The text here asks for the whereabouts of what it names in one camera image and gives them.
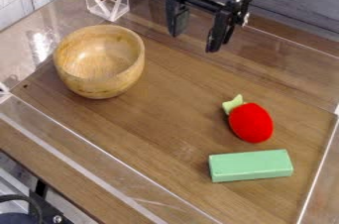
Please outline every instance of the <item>bowl rim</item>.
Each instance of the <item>bowl rim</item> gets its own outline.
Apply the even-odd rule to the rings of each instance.
[[[81,79],[81,80],[86,80],[86,81],[91,81],[91,82],[97,82],[97,81],[102,81],[103,79],[107,79],[110,77],[101,77],[101,78],[81,78],[73,74],[70,74],[59,65],[58,65],[58,53],[59,53],[59,49],[61,47],[63,46],[63,43],[73,38],[73,36],[78,35],[79,32],[82,31],[87,31],[90,29],[95,29],[95,28],[115,28],[115,29],[121,29],[122,31],[127,32],[129,34],[131,34],[131,36],[137,39],[137,42],[139,43],[139,46],[141,46],[141,50],[139,50],[139,53],[138,53],[138,58],[137,60],[134,61],[134,63],[131,64],[131,66],[125,70],[122,71],[119,74],[117,74],[115,76],[113,76],[111,78],[114,77],[123,77],[125,74],[129,74],[129,72],[138,66],[139,63],[142,63],[145,61],[145,43],[143,43],[143,40],[141,38],[141,36],[130,29],[119,26],[119,25],[114,25],[114,24],[102,24],[102,25],[93,25],[93,26],[87,26],[87,27],[83,27],[78,30],[75,30],[74,32],[71,32],[69,35],[65,36],[63,40],[59,42],[59,45],[54,51],[54,64],[55,64],[55,67],[58,68],[58,70],[62,70],[63,73],[75,78],[75,79]]]

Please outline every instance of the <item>wooden table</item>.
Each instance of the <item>wooden table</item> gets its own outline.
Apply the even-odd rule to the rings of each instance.
[[[63,1],[81,0],[55,6]],[[294,223],[337,121],[326,109],[338,100],[338,59],[254,28],[238,30],[233,43],[206,55],[211,17],[194,12],[187,34],[173,39],[159,1],[131,1],[138,6],[117,22],[138,32],[147,50],[143,76],[127,93],[101,101],[77,96],[50,60],[13,92],[222,223]],[[222,110],[239,93],[274,120],[273,138],[260,145],[238,139]],[[114,179],[105,160],[69,132],[22,116],[61,153]],[[151,222],[2,120],[0,130],[2,150],[99,222]],[[273,149],[289,150],[293,177],[211,183],[210,154]]]

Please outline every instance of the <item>toy strawberry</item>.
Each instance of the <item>toy strawberry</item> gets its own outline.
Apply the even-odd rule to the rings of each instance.
[[[229,114],[233,131],[238,137],[250,142],[260,143],[272,137],[273,120],[268,111],[256,103],[246,103],[242,95],[223,103]]]

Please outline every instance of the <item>wooden bowl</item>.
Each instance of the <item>wooden bowl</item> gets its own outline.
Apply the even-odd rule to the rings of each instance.
[[[143,41],[126,28],[87,27],[63,39],[54,61],[71,91],[93,99],[110,98],[123,93],[141,77]]]

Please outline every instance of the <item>green block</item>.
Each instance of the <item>green block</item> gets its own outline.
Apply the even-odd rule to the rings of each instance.
[[[210,156],[213,182],[292,176],[293,164],[288,150]]]

